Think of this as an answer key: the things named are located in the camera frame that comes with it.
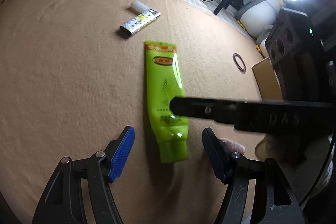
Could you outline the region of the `white gloved right hand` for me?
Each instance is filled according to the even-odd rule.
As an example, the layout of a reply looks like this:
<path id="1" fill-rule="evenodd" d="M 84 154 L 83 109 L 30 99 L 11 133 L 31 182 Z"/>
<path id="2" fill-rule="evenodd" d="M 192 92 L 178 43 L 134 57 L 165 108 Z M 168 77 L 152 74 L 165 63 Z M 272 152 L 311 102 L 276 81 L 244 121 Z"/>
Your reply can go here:
<path id="1" fill-rule="evenodd" d="M 330 182 L 333 172 L 332 157 L 327 156 L 331 145 L 331 136 L 310 141 L 295 141 L 286 138 L 277 141 L 266 134 L 255 148 L 255 155 L 261 161 L 271 157 L 275 159 L 284 172 L 297 200 L 301 202 L 305 197 L 319 194 Z"/>

